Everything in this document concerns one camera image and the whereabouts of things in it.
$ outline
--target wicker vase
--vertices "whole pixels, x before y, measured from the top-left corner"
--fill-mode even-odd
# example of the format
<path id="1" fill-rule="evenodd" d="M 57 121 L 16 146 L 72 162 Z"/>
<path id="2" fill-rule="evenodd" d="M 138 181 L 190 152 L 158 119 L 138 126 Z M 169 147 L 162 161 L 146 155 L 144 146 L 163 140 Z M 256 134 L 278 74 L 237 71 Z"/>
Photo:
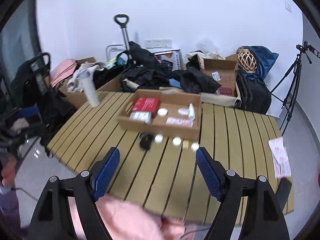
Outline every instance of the wicker vase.
<path id="1" fill-rule="evenodd" d="M 255 73 L 257 69 L 257 61 L 254 55 L 248 50 L 240 47 L 237 50 L 239 65 L 246 71 L 247 73 Z"/>

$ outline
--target purple clothing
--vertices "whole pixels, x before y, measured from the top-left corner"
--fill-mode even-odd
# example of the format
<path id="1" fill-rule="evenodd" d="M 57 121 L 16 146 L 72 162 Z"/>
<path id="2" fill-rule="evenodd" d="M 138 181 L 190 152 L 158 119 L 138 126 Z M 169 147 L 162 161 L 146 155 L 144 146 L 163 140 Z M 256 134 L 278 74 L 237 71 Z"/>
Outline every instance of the purple clothing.
<path id="1" fill-rule="evenodd" d="M 0 210 L 6 217 L 6 222 L 14 232 L 20 231 L 19 202 L 15 190 L 8 194 L 0 194 Z"/>

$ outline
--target pink fabric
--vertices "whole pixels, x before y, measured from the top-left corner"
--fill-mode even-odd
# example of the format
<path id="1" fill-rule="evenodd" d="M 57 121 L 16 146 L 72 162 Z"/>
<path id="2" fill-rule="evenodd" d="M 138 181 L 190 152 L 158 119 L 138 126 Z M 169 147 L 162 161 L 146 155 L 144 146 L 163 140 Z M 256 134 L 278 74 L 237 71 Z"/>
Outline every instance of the pink fabric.
<path id="1" fill-rule="evenodd" d="M 78 239 L 86 239 L 74 198 L 69 199 L 71 217 Z M 195 226 L 160 218 L 145 212 L 141 207 L 110 196 L 101 197 L 96 206 L 113 240 L 178 240 Z M 194 233 L 183 237 L 193 240 Z"/>
<path id="2" fill-rule="evenodd" d="M 74 59 L 66 59 L 62 61 L 57 67 L 50 71 L 51 83 L 50 85 L 54 88 L 60 81 L 71 76 L 77 66 L 77 61 Z"/>

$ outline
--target pink bag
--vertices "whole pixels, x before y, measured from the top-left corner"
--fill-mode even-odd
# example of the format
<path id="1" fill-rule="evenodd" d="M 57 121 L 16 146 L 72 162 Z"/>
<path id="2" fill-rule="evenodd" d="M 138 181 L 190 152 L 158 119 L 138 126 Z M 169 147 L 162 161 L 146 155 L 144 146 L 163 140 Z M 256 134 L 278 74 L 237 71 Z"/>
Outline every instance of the pink bag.
<path id="1" fill-rule="evenodd" d="M 60 81 L 71 76 L 77 66 L 77 61 L 74 59 L 66 59 L 62 61 L 57 67 L 50 71 L 51 82 L 50 85 L 54 88 Z"/>

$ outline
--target red box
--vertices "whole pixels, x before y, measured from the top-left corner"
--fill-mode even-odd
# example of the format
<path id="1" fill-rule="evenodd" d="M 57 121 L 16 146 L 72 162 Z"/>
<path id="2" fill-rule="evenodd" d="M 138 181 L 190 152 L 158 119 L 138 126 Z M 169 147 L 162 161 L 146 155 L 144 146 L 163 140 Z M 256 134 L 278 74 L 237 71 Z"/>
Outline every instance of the red box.
<path id="1" fill-rule="evenodd" d="M 160 100 L 158 98 L 139 98 L 132 108 L 132 112 L 151 112 L 156 116 L 160 107 Z"/>

